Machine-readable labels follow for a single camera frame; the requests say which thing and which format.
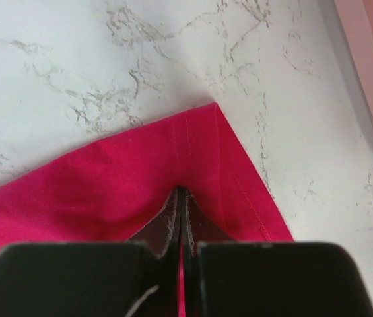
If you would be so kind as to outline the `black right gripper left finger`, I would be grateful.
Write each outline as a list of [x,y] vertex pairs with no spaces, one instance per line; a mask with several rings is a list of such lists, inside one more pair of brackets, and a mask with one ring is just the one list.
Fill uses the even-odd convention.
[[177,316],[180,191],[125,242],[0,250],[0,316]]

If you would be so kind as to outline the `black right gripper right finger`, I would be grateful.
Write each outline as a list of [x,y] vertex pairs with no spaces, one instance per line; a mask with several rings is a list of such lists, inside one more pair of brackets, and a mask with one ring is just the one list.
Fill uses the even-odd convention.
[[349,253],[327,242],[237,242],[180,190],[187,316],[373,316]]

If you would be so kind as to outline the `magenta t shirt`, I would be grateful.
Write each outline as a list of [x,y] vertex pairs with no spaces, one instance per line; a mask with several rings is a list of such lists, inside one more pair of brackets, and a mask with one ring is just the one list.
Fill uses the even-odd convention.
[[[0,187],[0,250],[19,243],[125,242],[187,189],[237,242],[288,242],[263,180],[216,104],[101,139]],[[187,316],[181,217],[178,315]]]

